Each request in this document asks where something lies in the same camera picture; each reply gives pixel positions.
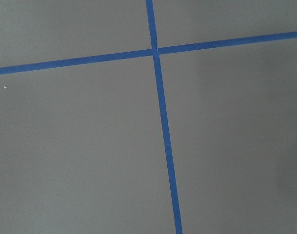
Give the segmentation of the long blue tape strip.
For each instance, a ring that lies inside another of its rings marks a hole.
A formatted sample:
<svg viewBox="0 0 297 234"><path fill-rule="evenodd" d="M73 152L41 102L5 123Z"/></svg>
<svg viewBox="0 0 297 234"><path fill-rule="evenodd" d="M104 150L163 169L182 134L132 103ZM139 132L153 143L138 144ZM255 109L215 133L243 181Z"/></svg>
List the long blue tape strip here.
<svg viewBox="0 0 297 234"><path fill-rule="evenodd" d="M169 123L168 123L166 98L165 98L164 85L163 85L161 60L160 60L160 54L158 51L158 34L157 34L157 27L156 27L156 20L155 20L154 5L152 0L147 0L145 3L146 3L146 11L148 16L149 33L150 33L152 57L153 57L153 64L154 64L154 71L155 71L156 87L157 87L157 93L158 93L158 105L159 105L159 112L160 112L160 119L161 119L163 142L164 142L164 148L165 148L165 157L166 157L166 164L167 164L175 232L177 234L181 234L183 233L183 228L182 228L182 222L181 222L176 172L175 172L175 165L173 160L173 151L172 151Z"/></svg>

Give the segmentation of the crossing blue tape strip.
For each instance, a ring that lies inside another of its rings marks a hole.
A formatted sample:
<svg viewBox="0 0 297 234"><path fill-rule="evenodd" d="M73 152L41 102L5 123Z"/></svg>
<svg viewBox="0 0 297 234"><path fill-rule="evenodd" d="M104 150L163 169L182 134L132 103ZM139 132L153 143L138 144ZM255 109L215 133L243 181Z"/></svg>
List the crossing blue tape strip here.
<svg viewBox="0 0 297 234"><path fill-rule="evenodd" d="M205 49L212 49L212 48L237 46L237 45L253 44L253 43L276 41L276 40L286 40L286 39L297 39L297 31L288 32L288 33L262 35L262 36L244 37L244 38L237 38L237 39L225 39L225 40L216 40L216 41L208 41L208 42L200 42L200 43L192 43L192 44L184 44L184 45L166 46L166 47L158 48L158 52L160 55L166 55L166 54L174 54L174 53L181 53L181 52L188 52L188 51L195 51L195 50L205 50ZM7 67L0 67L0 75L53 69L53 68L60 68L60 67L67 67L67 66L90 64L90 63L99 63L99 62L106 62L106 61L150 57L152 55L153 55L152 49L144 49L144 50L135 50L135 51L128 51L128 52L113 53L113 54L96 55L96 56L90 56L90 57L70 58L70 59L61 59L61 60L55 60L55 61L7 66Z"/></svg>

